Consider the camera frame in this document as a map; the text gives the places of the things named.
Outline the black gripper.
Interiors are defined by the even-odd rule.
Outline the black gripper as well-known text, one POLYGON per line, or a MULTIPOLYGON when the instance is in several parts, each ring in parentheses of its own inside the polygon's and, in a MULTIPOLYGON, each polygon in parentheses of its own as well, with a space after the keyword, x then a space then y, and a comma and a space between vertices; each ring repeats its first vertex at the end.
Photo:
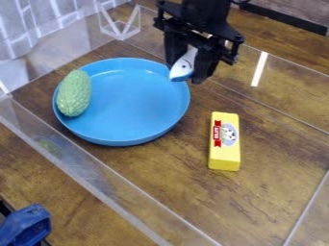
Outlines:
POLYGON ((157 0, 158 14, 154 27, 165 34, 166 64, 173 67, 187 52, 187 46, 198 51, 194 59, 191 83, 202 84, 213 76, 219 61, 238 61, 243 35, 227 23, 227 15, 235 0, 157 0))

